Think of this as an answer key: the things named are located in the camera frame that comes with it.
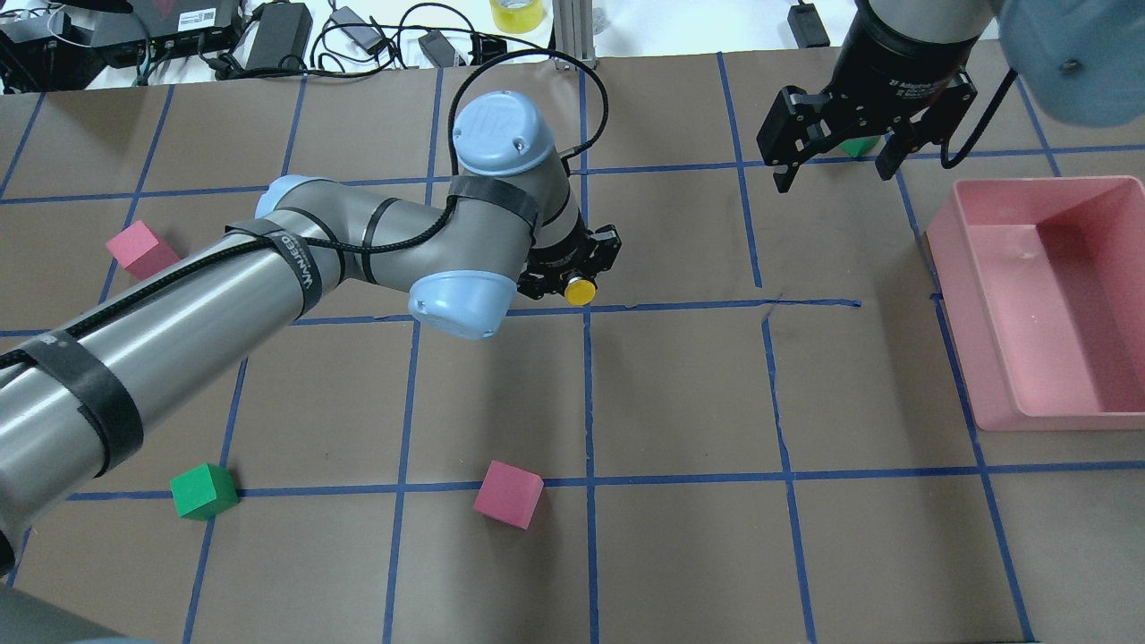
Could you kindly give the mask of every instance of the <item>pink plastic bin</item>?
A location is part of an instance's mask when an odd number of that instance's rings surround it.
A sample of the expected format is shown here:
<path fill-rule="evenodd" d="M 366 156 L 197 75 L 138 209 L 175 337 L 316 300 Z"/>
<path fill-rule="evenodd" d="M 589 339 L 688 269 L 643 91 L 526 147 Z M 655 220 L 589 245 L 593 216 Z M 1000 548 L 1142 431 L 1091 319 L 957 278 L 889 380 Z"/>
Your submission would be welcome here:
<path fill-rule="evenodd" d="M 1145 429 L 1140 181 L 958 181 L 926 235 L 979 427 Z"/>

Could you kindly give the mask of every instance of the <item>pink foam block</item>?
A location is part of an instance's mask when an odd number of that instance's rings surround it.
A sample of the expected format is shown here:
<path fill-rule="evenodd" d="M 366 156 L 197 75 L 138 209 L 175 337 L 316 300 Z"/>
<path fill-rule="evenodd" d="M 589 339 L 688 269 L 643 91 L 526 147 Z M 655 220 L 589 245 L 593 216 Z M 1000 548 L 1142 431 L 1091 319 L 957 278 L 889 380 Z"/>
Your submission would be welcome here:
<path fill-rule="evenodd" d="M 147 280 L 180 259 L 167 242 L 142 221 L 132 223 L 105 245 L 119 266 L 139 280 Z"/>
<path fill-rule="evenodd" d="M 490 519 L 528 529 L 543 487 L 545 482 L 537 474 L 493 461 L 473 509 Z"/>

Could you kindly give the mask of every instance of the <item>green foam block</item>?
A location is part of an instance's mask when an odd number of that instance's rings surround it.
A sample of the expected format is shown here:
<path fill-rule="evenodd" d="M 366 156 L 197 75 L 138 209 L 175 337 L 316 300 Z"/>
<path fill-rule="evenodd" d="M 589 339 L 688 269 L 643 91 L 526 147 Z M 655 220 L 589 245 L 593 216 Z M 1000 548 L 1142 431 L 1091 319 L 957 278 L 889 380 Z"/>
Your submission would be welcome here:
<path fill-rule="evenodd" d="M 859 158 L 870 151 L 878 143 L 878 136 L 863 136 L 862 139 L 847 139 L 839 143 L 844 152 L 854 158 Z"/>
<path fill-rule="evenodd" d="M 171 479 L 175 511 L 184 519 L 205 521 L 238 503 L 230 472 L 204 463 Z"/>

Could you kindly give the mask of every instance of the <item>light blue joint cap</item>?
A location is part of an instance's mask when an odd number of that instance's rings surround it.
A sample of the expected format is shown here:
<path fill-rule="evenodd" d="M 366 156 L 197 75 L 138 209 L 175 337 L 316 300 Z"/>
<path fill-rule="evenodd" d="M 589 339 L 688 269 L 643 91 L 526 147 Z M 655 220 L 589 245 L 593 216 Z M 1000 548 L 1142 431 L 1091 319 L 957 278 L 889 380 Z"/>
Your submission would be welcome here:
<path fill-rule="evenodd" d="M 414 319 L 467 340 L 491 337 L 516 294 L 516 283 L 488 270 L 447 270 L 410 288 Z"/>
<path fill-rule="evenodd" d="M 477 96 L 461 110 L 451 135 L 457 160 L 485 176 L 532 170 L 554 151 L 553 132 L 540 110 L 518 92 Z"/>
<path fill-rule="evenodd" d="M 286 196 L 286 193 L 309 181 L 330 181 L 330 179 L 286 174 L 271 181 L 270 186 L 267 186 L 267 191 L 259 197 L 259 203 L 254 206 L 254 219 L 262 219 L 274 212 L 278 207 L 278 202 L 283 201 L 283 197 Z"/>

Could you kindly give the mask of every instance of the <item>yellow tape roll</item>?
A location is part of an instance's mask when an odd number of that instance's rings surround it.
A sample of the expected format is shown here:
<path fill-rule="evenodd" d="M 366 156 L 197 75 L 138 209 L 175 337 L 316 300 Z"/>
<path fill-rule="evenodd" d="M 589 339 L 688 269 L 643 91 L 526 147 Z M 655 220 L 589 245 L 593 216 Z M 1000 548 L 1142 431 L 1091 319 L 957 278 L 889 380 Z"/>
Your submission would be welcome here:
<path fill-rule="evenodd" d="M 537 29 L 545 17 L 540 0 L 489 0 L 493 24 L 505 33 L 524 33 Z"/>

